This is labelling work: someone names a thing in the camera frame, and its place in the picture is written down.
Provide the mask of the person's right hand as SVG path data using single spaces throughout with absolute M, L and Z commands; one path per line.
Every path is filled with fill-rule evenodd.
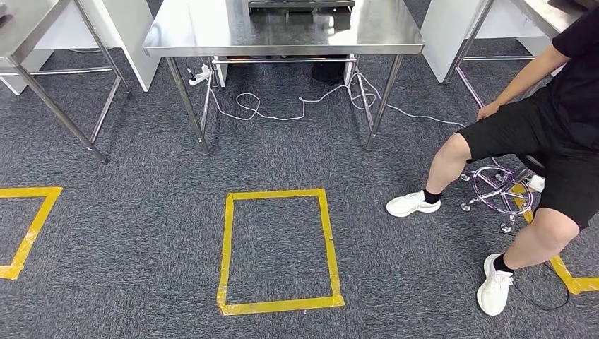
M 480 121 L 486 117 L 495 114 L 498 111 L 499 107 L 500 104 L 497 101 L 494 101 L 489 103 L 488 105 L 485 105 L 484 107 L 479 108 L 476 121 Z

